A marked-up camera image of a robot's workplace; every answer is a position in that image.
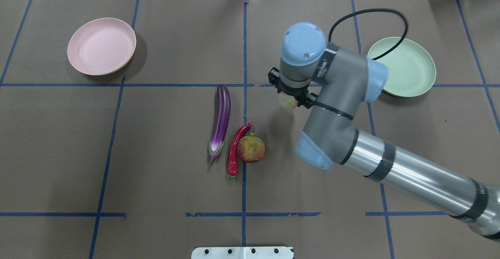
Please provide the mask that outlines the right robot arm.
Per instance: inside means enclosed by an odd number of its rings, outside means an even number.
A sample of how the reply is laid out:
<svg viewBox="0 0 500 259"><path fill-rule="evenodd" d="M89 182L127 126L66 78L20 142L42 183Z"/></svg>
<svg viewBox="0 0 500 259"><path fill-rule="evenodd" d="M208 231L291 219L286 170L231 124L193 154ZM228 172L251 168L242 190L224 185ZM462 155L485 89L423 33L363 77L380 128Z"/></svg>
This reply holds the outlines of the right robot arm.
<svg viewBox="0 0 500 259"><path fill-rule="evenodd" d="M309 22L285 30L276 87L310 109L295 153L328 170L341 164L436 207L491 241L499 241L499 187L482 184L359 129L361 104L382 92L387 68L326 39Z"/></svg>

